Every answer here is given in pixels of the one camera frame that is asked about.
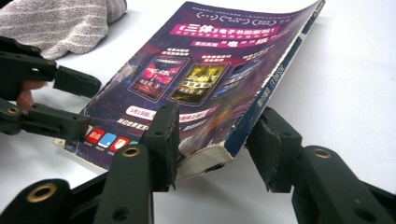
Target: white surface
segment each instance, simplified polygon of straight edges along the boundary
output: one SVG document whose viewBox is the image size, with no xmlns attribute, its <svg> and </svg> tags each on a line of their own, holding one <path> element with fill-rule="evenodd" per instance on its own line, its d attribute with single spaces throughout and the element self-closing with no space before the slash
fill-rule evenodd
<svg viewBox="0 0 396 224">
<path fill-rule="evenodd" d="M 196 1 L 280 12 L 313 0 Z M 273 95 L 270 106 L 304 138 L 336 151 L 366 182 L 396 192 L 396 35 L 394 1 L 329 0 Z M 128 1 L 92 52 L 58 63 L 106 83 L 177 10 L 182 1 Z M 89 99 L 45 88 L 35 100 L 78 112 Z M 0 134 L 0 211 L 28 185 L 62 178 L 71 187 L 101 174 L 56 148 L 48 137 Z M 246 151 L 216 172 L 155 193 L 156 223 L 296 223 L 290 194 L 265 191 Z"/>
</svg>

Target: purple cover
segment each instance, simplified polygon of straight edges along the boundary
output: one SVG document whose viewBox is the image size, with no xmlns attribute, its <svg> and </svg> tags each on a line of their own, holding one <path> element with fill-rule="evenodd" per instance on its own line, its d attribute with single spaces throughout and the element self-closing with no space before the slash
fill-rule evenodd
<svg viewBox="0 0 396 224">
<path fill-rule="evenodd" d="M 161 105 L 179 101 L 183 158 L 219 143 L 236 155 L 317 4 L 270 14 L 186 2 L 82 110 L 93 129 L 65 149 L 108 169 Z"/>
</svg>

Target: red logo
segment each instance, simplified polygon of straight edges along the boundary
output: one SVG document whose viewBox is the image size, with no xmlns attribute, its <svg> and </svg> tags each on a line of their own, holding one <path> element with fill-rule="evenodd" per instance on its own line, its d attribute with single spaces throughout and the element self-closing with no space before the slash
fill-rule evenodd
<svg viewBox="0 0 396 224">
<path fill-rule="evenodd" d="M 90 143 L 97 143 L 104 134 L 105 131 L 103 130 L 93 129 L 85 139 Z"/>
<path fill-rule="evenodd" d="M 111 145 L 110 150 L 117 151 L 120 147 L 128 145 L 129 139 L 124 137 L 118 137 L 116 141 Z"/>
</svg>

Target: book cover image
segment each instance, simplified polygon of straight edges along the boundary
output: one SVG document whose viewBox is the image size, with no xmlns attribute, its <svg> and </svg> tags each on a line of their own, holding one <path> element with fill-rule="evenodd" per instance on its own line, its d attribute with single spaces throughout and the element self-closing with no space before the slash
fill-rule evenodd
<svg viewBox="0 0 396 224">
<path fill-rule="evenodd" d="M 108 169 L 160 106 L 178 101 L 182 160 L 213 146 L 235 156 L 318 3 L 272 14 L 186 2 L 81 111 L 92 130 L 64 148 Z"/>
</svg>

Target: human hand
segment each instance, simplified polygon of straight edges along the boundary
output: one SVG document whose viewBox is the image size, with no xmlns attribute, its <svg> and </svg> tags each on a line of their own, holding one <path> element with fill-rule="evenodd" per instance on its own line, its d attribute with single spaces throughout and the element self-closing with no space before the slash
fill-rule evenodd
<svg viewBox="0 0 396 224">
<path fill-rule="evenodd" d="M 22 84 L 21 93 L 17 98 L 17 105 L 24 110 L 29 110 L 30 107 L 32 107 L 32 105 L 35 103 L 32 96 L 32 90 L 37 90 L 47 85 L 48 83 L 45 81 L 24 81 Z"/>
</svg>

